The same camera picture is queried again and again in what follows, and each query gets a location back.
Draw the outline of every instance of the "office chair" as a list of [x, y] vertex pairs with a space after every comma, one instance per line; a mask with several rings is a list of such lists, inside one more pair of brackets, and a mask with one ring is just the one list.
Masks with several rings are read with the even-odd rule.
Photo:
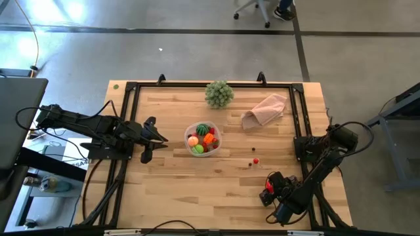
[[244, 4], [243, 6], [235, 10], [234, 19], [237, 20], [239, 18], [239, 14], [238, 14], [239, 11], [255, 3], [255, 8], [260, 8], [262, 12], [262, 17], [264, 17], [264, 20], [265, 20], [265, 28], [269, 28], [270, 20], [268, 19], [267, 9], [265, 8], [264, 1], [268, 1], [268, 0], [249, 0], [246, 4]]

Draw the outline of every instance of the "person's leg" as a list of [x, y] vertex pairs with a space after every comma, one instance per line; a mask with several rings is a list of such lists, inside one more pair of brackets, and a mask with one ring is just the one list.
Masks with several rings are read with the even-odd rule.
[[281, 0], [276, 7], [276, 10], [273, 12], [273, 16], [280, 20], [292, 20], [295, 18], [295, 15], [288, 10], [290, 5], [293, 3], [293, 0]]

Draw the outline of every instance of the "clear plastic bowl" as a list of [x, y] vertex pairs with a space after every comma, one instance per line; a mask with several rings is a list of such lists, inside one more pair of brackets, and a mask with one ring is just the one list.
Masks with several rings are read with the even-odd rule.
[[[188, 137], [189, 134], [195, 133], [196, 132], [196, 129], [197, 129], [197, 126], [200, 125], [200, 124], [205, 124], [205, 125], [208, 125], [208, 126], [210, 126], [212, 128], [215, 128], [215, 138], [217, 138], [219, 140], [219, 146], [216, 149], [211, 150], [211, 151], [208, 151], [206, 153], [196, 154], [196, 153], [193, 153], [191, 151], [191, 147], [188, 145], [188, 138], [187, 137]], [[203, 143], [203, 136], [198, 136], [198, 140], [199, 140], [199, 144], [202, 144]], [[213, 122], [211, 122], [211, 121], [200, 121], [200, 122], [197, 122], [197, 123], [194, 123], [194, 124], [190, 125], [185, 130], [185, 133], [184, 133], [184, 142], [185, 142], [186, 149], [194, 157], [208, 157], [208, 156], [210, 156], [212, 154], [215, 154], [216, 152], [219, 151], [219, 149], [222, 146], [222, 136], [221, 136], [221, 132], [219, 131], [219, 129], [217, 128], [217, 126]]]

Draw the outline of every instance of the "black desk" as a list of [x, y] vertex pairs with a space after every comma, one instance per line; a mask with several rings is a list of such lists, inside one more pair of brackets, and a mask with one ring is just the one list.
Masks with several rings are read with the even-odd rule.
[[[84, 181], [85, 171], [22, 147], [26, 130], [16, 124], [19, 109], [38, 107], [46, 79], [0, 78], [0, 232], [3, 232], [29, 167]], [[30, 127], [36, 109], [23, 111], [19, 121]]]

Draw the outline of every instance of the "red object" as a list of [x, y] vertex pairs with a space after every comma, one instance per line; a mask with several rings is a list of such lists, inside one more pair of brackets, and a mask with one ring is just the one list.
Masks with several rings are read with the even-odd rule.
[[266, 182], [265, 183], [265, 188], [268, 190], [269, 193], [274, 193], [274, 188], [273, 186], [270, 184], [270, 182]]

